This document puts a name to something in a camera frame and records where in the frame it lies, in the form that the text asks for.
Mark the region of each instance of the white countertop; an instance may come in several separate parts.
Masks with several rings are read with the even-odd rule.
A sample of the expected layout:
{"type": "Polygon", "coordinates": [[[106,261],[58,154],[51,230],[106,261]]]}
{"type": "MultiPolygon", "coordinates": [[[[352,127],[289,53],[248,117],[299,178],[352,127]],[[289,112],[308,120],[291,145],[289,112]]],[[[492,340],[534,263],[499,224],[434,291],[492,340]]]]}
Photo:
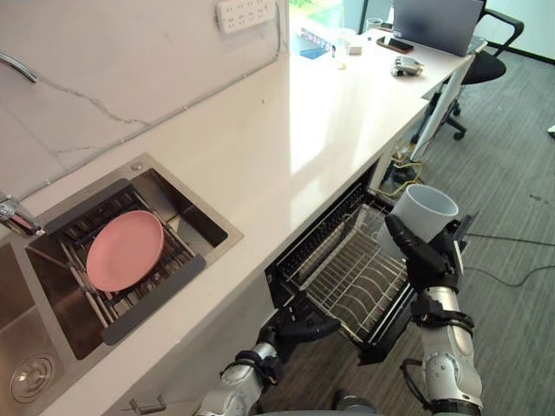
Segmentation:
{"type": "MultiPolygon", "coordinates": [[[[376,40],[392,34],[384,30],[370,29],[358,36],[362,45],[362,54],[346,57],[347,68],[358,68],[367,73],[379,77],[379,82],[392,88],[402,88],[405,94],[415,97],[423,97],[432,92],[444,82],[463,62],[472,59],[471,55],[457,56],[419,43],[406,41],[403,42],[413,45],[415,48],[406,54],[407,57],[414,58],[424,64],[424,70],[419,76],[384,76],[389,75],[393,67],[393,61],[400,55],[391,49],[384,48],[376,44],[376,40]]],[[[330,54],[322,55],[318,61],[330,61],[330,54]]]]}
{"type": "Polygon", "coordinates": [[[245,235],[44,416],[104,413],[251,283],[427,104],[363,70],[291,62],[291,82],[284,56],[25,201],[44,211],[147,152],[245,235]]]}

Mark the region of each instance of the white marble wall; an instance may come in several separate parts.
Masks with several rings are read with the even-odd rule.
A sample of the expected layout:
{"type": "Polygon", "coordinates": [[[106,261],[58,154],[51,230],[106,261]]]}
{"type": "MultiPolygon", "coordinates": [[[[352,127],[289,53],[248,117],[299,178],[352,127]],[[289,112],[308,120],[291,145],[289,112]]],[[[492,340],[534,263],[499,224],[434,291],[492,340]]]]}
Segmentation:
{"type": "Polygon", "coordinates": [[[0,0],[0,50],[41,78],[0,65],[0,189],[22,195],[271,60],[278,23],[225,36],[216,3],[0,0]]]}

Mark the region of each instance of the wire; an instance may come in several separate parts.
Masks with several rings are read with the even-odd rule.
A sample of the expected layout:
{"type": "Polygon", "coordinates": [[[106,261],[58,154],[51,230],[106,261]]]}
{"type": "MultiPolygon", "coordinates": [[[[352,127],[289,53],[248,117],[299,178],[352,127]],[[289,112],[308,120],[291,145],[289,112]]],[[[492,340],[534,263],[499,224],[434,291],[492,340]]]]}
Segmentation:
{"type": "Polygon", "coordinates": [[[430,402],[426,400],[426,397],[424,397],[424,394],[422,394],[418,386],[415,384],[415,381],[410,376],[410,373],[408,372],[408,366],[421,365],[422,361],[420,360],[415,360],[414,358],[406,358],[402,361],[399,369],[402,371],[402,378],[405,380],[405,384],[407,385],[408,390],[410,390],[413,396],[415,396],[416,399],[421,402],[422,408],[424,408],[424,410],[428,410],[429,408],[431,408],[430,402]]]}
{"type": "Polygon", "coordinates": [[[517,283],[509,283],[509,282],[505,282],[502,279],[499,279],[497,276],[495,276],[493,273],[490,273],[487,270],[483,270],[483,269],[479,269],[478,267],[469,267],[469,266],[465,266],[465,270],[474,270],[474,271],[479,271],[480,273],[483,273],[486,276],[490,276],[493,280],[497,281],[498,283],[504,284],[505,286],[509,287],[509,288],[520,288],[522,286],[524,286],[524,283],[526,283],[526,281],[536,272],[541,271],[541,270],[548,270],[548,269],[555,269],[555,264],[550,264],[547,266],[541,266],[541,267],[537,267],[535,269],[532,269],[528,272],[528,274],[526,276],[523,277],[523,279],[520,282],[517,283]]]}
{"type": "Polygon", "coordinates": [[[260,401],[260,399],[258,399],[258,401],[254,404],[254,411],[256,412],[256,414],[264,413],[264,407],[262,406],[262,402],[260,401]]]}
{"type": "Polygon", "coordinates": [[[432,137],[430,137],[428,140],[426,140],[424,143],[422,143],[422,145],[420,146],[420,149],[418,150],[420,153],[420,157],[422,158],[426,152],[428,151],[428,148],[430,147],[430,145],[432,144],[432,140],[435,139],[435,133],[432,137]]]}
{"type": "Polygon", "coordinates": [[[454,327],[463,328],[465,331],[468,332],[468,334],[471,337],[474,337],[474,333],[472,331],[472,328],[469,327],[468,325],[466,325],[463,322],[457,322],[457,321],[453,321],[453,320],[448,321],[448,322],[431,322],[431,321],[423,321],[422,319],[414,319],[414,322],[419,327],[429,326],[429,327],[439,328],[439,327],[446,327],[447,325],[452,325],[454,327]]]}
{"type": "Polygon", "coordinates": [[[481,237],[481,238],[491,238],[493,240],[505,240],[505,241],[514,241],[517,243],[529,243],[529,244],[537,244],[537,245],[544,245],[545,247],[555,247],[554,243],[544,243],[542,241],[536,240],[527,240],[525,238],[515,238],[515,237],[502,237],[502,236],[489,236],[487,234],[479,234],[477,232],[467,232],[467,236],[472,237],[481,237]]]}
{"type": "Polygon", "coordinates": [[[420,179],[420,175],[422,174],[422,163],[421,162],[407,162],[407,163],[403,163],[398,159],[395,158],[391,158],[394,161],[394,168],[395,169],[404,169],[407,167],[413,167],[413,166],[418,166],[420,167],[420,169],[418,170],[418,172],[416,172],[416,176],[410,180],[407,180],[406,182],[403,182],[401,185],[399,185],[399,187],[397,189],[395,189],[394,191],[387,193],[382,191],[381,189],[376,190],[378,193],[380,193],[381,195],[383,195],[384,197],[388,197],[388,198],[393,198],[395,195],[397,195],[398,193],[400,193],[401,191],[404,191],[404,189],[412,184],[420,184],[421,182],[423,182],[420,179]]]}

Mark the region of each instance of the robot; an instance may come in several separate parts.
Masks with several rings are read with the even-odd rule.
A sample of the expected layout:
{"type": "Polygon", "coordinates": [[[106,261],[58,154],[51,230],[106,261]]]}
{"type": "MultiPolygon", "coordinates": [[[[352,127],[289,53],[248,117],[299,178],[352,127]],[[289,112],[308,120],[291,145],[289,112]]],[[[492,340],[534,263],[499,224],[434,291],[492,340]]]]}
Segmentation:
{"type": "MultiPolygon", "coordinates": [[[[417,237],[395,215],[386,218],[389,233],[407,256],[408,280],[415,288],[411,304],[413,321],[421,328],[424,347],[421,365],[429,399],[411,379],[408,387],[423,407],[439,416],[479,416],[483,410],[481,380],[474,367],[473,320],[457,302],[462,277],[460,251],[452,234],[441,231],[429,244],[417,237]]],[[[279,328],[263,329],[257,344],[241,351],[221,373],[218,385],[202,401],[196,416],[248,416],[260,395],[282,378],[279,328]]],[[[361,411],[376,413],[360,398],[339,393],[333,411],[266,413],[267,416],[353,416],[361,411]]]]}

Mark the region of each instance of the robotic arm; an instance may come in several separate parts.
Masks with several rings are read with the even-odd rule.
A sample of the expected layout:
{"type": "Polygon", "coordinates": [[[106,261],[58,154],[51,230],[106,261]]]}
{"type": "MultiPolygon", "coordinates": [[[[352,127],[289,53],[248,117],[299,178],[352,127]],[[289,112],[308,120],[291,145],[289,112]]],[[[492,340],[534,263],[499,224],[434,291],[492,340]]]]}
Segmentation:
{"type": "Polygon", "coordinates": [[[427,244],[392,214],[386,225],[407,256],[408,279],[417,293],[411,313],[422,328],[422,370],[430,396],[430,401],[422,396],[419,400],[435,414],[480,415],[482,385],[473,364],[473,321],[457,302],[462,276],[458,244],[445,230],[427,244]]]}
{"type": "MultiPolygon", "coordinates": [[[[460,311],[457,302],[462,276],[458,244],[446,230],[429,244],[425,243],[393,214],[386,217],[386,225],[407,256],[408,280],[417,293],[411,313],[413,321],[421,327],[424,357],[422,362],[410,363],[421,365],[429,400],[412,382],[408,383],[409,387],[424,408],[434,414],[479,416],[482,385],[473,364],[473,321],[460,311]]],[[[335,320],[312,328],[294,324],[286,332],[288,341],[314,341],[339,326],[335,320]]],[[[204,398],[196,416],[247,416],[262,392],[283,376],[278,357],[279,336],[279,329],[271,328],[261,333],[254,348],[241,351],[222,371],[218,385],[204,398]]],[[[406,372],[406,363],[402,369],[406,372]]],[[[296,416],[334,414],[329,411],[294,413],[296,416]]]]}

